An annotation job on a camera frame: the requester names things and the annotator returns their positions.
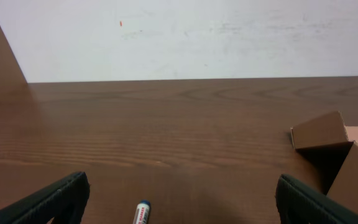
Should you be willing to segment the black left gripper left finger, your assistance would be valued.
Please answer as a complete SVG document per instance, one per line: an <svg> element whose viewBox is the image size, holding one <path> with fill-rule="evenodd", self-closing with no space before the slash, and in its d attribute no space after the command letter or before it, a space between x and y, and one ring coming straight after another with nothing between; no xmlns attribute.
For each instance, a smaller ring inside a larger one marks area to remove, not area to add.
<svg viewBox="0 0 358 224"><path fill-rule="evenodd" d="M85 172L74 172L0 210L0 224L80 223L90 197Z"/></svg>

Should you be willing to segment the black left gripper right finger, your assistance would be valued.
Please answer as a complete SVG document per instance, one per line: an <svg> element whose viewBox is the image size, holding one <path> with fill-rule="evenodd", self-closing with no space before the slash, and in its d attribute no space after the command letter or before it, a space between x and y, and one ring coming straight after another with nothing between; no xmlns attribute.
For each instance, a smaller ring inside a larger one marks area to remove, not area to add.
<svg viewBox="0 0 358 224"><path fill-rule="evenodd" d="M358 214L288 174L279 177L275 199L282 224L358 224Z"/></svg>

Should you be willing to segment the blue whiteboard marker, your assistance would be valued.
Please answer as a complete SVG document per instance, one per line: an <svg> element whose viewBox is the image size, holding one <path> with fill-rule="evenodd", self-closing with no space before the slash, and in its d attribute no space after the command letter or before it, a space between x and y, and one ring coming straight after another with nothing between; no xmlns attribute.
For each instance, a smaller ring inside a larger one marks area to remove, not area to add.
<svg viewBox="0 0 358 224"><path fill-rule="evenodd" d="M132 224L147 224L150 215L151 204L148 200L142 200L136 207Z"/></svg>

